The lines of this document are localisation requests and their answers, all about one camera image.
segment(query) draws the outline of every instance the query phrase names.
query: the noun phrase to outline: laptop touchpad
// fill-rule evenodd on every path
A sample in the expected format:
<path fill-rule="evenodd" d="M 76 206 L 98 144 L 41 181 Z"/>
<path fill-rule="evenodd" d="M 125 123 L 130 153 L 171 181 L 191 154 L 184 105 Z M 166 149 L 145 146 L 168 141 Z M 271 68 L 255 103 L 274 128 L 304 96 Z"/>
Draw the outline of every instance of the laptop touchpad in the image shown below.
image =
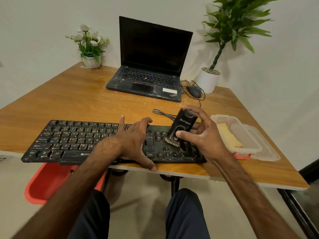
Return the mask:
<path fill-rule="evenodd" d="M 131 90 L 145 92 L 145 93 L 153 93 L 154 86 L 152 85 L 145 85 L 140 83 L 133 83 Z"/>

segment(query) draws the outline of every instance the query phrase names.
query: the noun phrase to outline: red plastic basin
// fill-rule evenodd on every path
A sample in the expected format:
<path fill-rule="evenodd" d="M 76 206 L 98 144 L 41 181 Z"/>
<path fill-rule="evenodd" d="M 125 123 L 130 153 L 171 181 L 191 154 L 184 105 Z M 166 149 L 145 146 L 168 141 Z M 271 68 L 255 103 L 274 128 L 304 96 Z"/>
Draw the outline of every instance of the red plastic basin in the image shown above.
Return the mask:
<path fill-rule="evenodd" d="M 75 171 L 77 168 L 77 165 L 44 163 L 26 186 L 24 191 L 26 200 L 32 204 L 44 205 L 71 175 L 70 171 Z M 96 190 L 101 190 L 104 177 L 105 173 L 97 183 Z"/>

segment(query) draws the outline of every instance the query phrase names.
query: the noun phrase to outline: person's left hand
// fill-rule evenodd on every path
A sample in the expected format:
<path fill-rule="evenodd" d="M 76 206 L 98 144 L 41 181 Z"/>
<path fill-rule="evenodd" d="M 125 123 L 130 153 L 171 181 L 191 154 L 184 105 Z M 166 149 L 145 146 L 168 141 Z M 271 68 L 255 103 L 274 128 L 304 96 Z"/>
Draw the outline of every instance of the person's left hand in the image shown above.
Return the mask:
<path fill-rule="evenodd" d="M 125 117 L 122 115 L 116 135 L 101 140 L 98 143 L 98 146 L 103 148 L 104 144 L 106 145 L 111 143 L 113 146 L 119 148 L 119 157 L 127 157 L 130 160 L 138 162 L 144 168 L 155 172 L 155 164 L 142 152 L 147 125 L 153 120 L 150 117 L 145 117 L 141 121 L 132 124 L 127 130 L 125 130 L 124 120 Z"/>

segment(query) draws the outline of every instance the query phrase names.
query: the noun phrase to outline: table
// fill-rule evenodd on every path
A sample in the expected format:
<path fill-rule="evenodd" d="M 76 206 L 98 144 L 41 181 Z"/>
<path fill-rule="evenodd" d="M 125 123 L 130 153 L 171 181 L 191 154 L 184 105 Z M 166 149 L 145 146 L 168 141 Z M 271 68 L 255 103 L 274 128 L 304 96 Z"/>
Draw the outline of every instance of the table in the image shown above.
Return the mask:
<path fill-rule="evenodd" d="M 126 123 L 134 123 L 150 116 L 153 125 L 170 126 L 172 120 L 154 114 L 152 110 L 159 109 L 169 114 L 177 114 L 183 104 L 199 105 L 197 100 L 185 94 L 182 94 L 182 102 L 176 103 L 107 90 L 105 86 L 116 71 L 117 68 L 107 66 L 91 70 L 79 62 L 0 109 L 0 150 L 26 152 L 44 126 L 52 119 L 118 123 L 124 114 Z M 255 159 L 239 161 L 257 184 L 292 190 L 309 187 L 230 89 L 216 87 L 215 91 L 206 95 L 206 99 L 201 103 L 209 116 L 214 114 L 235 116 L 243 124 L 256 127 L 281 156 L 281 160 L 276 162 Z M 156 166 L 159 174 L 223 181 L 218 169 L 209 162 Z M 149 172 L 137 164 L 112 167 Z"/>

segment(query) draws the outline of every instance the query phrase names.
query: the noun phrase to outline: wall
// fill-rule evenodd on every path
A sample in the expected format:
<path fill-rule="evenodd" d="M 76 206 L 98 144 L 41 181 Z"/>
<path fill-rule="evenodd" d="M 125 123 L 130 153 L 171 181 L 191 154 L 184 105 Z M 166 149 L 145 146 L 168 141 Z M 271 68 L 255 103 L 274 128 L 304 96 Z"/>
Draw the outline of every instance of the wall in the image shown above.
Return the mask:
<path fill-rule="evenodd" d="M 65 35 L 81 23 L 109 37 L 104 64 L 120 66 L 118 16 L 193 31 L 181 75 L 193 79 L 217 52 L 203 42 L 205 6 L 213 0 L 1 0 L 0 107 L 80 61 Z M 217 64 L 219 85 L 229 87 L 292 164 L 300 169 L 319 157 L 318 0 L 282 0 L 269 5 L 273 22 L 254 36 L 256 54 L 226 46 Z"/>

